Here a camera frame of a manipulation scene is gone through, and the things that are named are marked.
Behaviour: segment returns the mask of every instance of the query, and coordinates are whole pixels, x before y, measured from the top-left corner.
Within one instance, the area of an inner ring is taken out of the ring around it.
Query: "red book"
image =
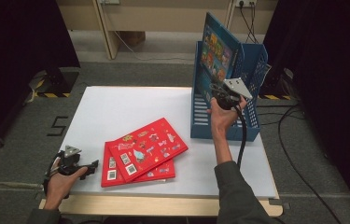
[[[111,144],[110,152],[127,183],[189,149],[165,118]]]
[[[116,185],[127,184],[123,178],[121,172],[118,169],[117,163],[114,157],[111,155],[110,147],[113,146],[112,142],[105,143],[105,155],[103,161],[102,170],[102,182],[101,187],[111,187]],[[175,165],[173,160],[168,160],[163,164],[153,168],[143,175],[135,178],[132,183],[151,181],[151,180],[164,180],[175,177]]]

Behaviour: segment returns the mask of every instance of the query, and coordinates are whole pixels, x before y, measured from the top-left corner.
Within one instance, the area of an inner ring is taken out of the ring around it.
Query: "white table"
[[[63,140],[82,149],[79,164],[99,160],[94,175],[73,186],[64,200],[64,213],[96,215],[216,216],[218,189],[214,175],[216,156],[212,140],[190,138],[191,88],[88,87]],[[115,140],[165,117],[189,146],[175,158],[176,178],[101,188],[105,141]],[[241,143],[230,142],[236,159]],[[271,216],[280,216],[271,169],[258,135],[247,142],[241,172]],[[129,206],[138,208],[130,211]]]

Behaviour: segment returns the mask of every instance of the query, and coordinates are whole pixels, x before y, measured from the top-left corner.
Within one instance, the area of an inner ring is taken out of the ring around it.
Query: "wall socket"
[[[251,3],[254,3],[254,6],[256,6],[257,0],[242,0],[244,1],[244,7],[251,7]],[[236,7],[240,6],[241,0],[236,0]]]

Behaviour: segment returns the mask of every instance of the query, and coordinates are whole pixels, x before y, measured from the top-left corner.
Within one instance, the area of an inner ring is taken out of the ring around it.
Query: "sleeve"
[[[220,205],[217,224],[272,222],[235,161],[216,166],[215,174]]]
[[[58,210],[33,209],[27,224],[58,224],[61,213]]]

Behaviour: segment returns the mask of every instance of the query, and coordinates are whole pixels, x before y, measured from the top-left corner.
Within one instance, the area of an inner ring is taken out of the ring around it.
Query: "blue book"
[[[224,79],[235,77],[233,70],[242,63],[244,50],[241,42],[207,12],[200,51],[195,84],[210,107],[212,84],[222,86]]]

